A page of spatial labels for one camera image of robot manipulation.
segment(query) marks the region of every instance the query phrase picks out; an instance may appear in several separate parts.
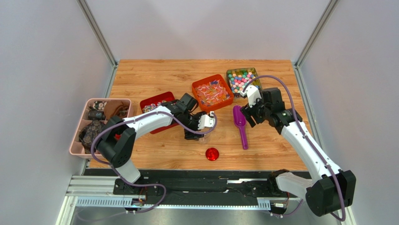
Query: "scoop handle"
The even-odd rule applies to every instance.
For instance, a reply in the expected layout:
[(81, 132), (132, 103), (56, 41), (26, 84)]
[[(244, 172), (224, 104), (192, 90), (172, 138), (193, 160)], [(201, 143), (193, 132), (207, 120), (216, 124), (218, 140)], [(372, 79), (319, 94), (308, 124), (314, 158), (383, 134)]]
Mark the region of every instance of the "scoop handle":
[(243, 149), (248, 149), (247, 134), (245, 133), (245, 127), (238, 127), (241, 136), (241, 143), (243, 144)]

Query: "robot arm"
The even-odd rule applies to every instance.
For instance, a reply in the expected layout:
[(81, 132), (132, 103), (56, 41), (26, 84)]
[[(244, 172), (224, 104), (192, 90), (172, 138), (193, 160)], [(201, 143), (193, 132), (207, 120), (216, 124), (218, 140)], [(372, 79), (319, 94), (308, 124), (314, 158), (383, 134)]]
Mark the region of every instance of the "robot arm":
[[(114, 128), (103, 135), (96, 148), (121, 176), (128, 182), (134, 183), (140, 177), (139, 170), (130, 160), (134, 141), (157, 128), (175, 123), (167, 114), (173, 115), (179, 122), (193, 131), (206, 127), (211, 128), (215, 125), (215, 119), (210, 116), (213, 115), (213, 112), (210, 115), (207, 115), (206, 112), (199, 112), (194, 115), (190, 113), (197, 103), (196, 99), (186, 93), (180, 100), (162, 103), (161, 106), (142, 115), (125, 119), (120, 119), (117, 116), (112, 117), (103, 128), (104, 130), (124, 121), (132, 122)], [(121, 135), (119, 140), (115, 138), (115, 135)], [(185, 129), (186, 140), (198, 140), (203, 136), (203, 134), (194, 134)]]
[(302, 118), (292, 109), (286, 109), (278, 88), (264, 89), (261, 92), (250, 85), (245, 92), (240, 93), (248, 97), (248, 104), (241, 108), (241, 112), (251, 127), (267, 120), (269, 125), (276, 128), (296, 150), (301, 160), (309, 170), (311, 180), (294, 175), (288, 170), (279, 170), (269, 176), (269, 187), (272, 194), (282, 192), (292, 193), (306, 199), (310, 209), (317, 216), (339, 210), (340, 201), (332, 174), (314, 151), (309, 141), (317, 148), (322, 157), (331, 166), (336, 175), (345, 206), (352, 205), (355, 191), (356, 177), (351, 171), (342, 171), (320, 148), (311, 135), (309, 141), (300, 131), (293, 114), (296, 113), (299, 124), (305, 133), (309, 133)]

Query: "wooden table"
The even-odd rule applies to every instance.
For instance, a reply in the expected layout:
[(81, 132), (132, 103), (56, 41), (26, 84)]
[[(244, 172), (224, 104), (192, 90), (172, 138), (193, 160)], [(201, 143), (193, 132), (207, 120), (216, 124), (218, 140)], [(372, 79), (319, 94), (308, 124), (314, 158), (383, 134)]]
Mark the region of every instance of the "wooden table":
[[(192, 95), (194, 81), (214, 74), (223, 77), (226, 70), (254, 67), (258, 75), (274, 75), (288, 86), (295, 108), (309, 128), (305, 108), (289, 60), (121, 60), (111, 98), (129, 98), (134, 115), (141, 114), (141, 100), (173, 92), (175, 98), (184, 93)], [(289, 99), (273, 79), (261, 79), (262, 87), (279, 87), (286, 108), (291, 108)], [(207, 144), (184, 139), (181, 126), (155, 135), (146, 134), (134, 143), (132, 160), (140, 169), (201, 169), (201, 170), (306, 170), (305, 165), (290, 144), (268, 125), (267, 122), (254, 128), (247, 123), (249, 149), (243, 150), (240, 134), (233, 123), (232, 108), (245, 105), (247, 99), (235, 99), (230, 106), (216, 110), (218, 124)], [(209, 161), (205, 151), (214, 147), (220, 153), (216, 161)], [(90, 167), (105, 167), (92, 160)]]

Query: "white wall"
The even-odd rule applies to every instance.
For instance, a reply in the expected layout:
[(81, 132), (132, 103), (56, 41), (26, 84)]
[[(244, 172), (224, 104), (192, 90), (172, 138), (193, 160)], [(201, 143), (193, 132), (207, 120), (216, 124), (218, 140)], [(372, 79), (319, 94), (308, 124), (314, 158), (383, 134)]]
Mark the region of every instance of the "white wall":
[(340, 1), (302, 67), (324, 148), (357, 178), (357, 224), (397, 224), (399, 1)]
[(87, 2), (118, 60), (296, 60), (329, 0)]
[(0, 224), (54, 224), (84, 103), (111, 75), (75, 0), (0, 3)]

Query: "gray floor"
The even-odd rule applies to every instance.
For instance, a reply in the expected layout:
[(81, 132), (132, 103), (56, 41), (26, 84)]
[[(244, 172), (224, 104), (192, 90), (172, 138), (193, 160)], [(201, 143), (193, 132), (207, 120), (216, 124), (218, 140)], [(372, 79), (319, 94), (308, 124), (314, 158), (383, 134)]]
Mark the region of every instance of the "gray floor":
[[(123, 212), (121, 208), (86, 207), (76, 208), (79, 216), (84, 219), (98, 219)], [(88, 223), (74, 218), (73, 225), (337, 225), (332, 216), (318, 218), (312, 215), (307, 205), (285, 218), (271, 217), (269, 213), (253, 210), (182, 210), (155, 209), (143, 214), (124, 214), (101, 222)]]

